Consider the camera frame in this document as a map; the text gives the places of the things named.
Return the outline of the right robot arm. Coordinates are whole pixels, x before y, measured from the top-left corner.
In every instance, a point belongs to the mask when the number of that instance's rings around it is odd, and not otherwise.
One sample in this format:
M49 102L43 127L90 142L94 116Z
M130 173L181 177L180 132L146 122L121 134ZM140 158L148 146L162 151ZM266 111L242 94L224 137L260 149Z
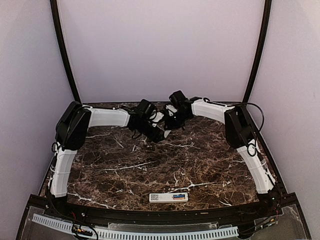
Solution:
M258 133L246 103L223 104L201 97L188 99L180 90L171 94L169 100L171 104L166 108L168 118L165 121L169 130L183 127L186 120L194 116L224 124L226 142L243 158L254 180L256 192L266 195L275 188L276 181L259 149Z

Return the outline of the white battery cover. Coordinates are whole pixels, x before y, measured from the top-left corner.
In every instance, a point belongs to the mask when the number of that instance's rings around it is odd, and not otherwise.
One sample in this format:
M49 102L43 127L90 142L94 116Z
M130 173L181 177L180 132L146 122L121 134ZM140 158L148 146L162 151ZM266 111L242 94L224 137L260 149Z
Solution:
M165 130L164 137L167 138L170 133L171 133L171 130Z

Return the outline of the white remote control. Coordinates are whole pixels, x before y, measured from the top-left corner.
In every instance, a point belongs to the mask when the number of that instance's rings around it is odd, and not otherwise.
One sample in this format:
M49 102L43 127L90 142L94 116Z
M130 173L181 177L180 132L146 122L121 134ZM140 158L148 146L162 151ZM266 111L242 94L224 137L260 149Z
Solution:
M173 195L185 195L185 200L174 200ZM150 193L150 203L186 203L189 200L188 193Z

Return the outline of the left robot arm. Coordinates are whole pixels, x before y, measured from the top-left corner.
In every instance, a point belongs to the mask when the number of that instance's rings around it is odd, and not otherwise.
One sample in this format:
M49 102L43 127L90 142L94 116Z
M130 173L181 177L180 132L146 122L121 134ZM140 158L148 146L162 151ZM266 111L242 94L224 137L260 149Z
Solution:
M56 198L65 197L68 180L77 151L86 141L91 127L127 127L146 136L154 143L163 141L169 131L157 126L164 114L154 113L155 106L143 99L138 106L128 108L95 108L73 101L58 121L55 135L55 162L49 192Z

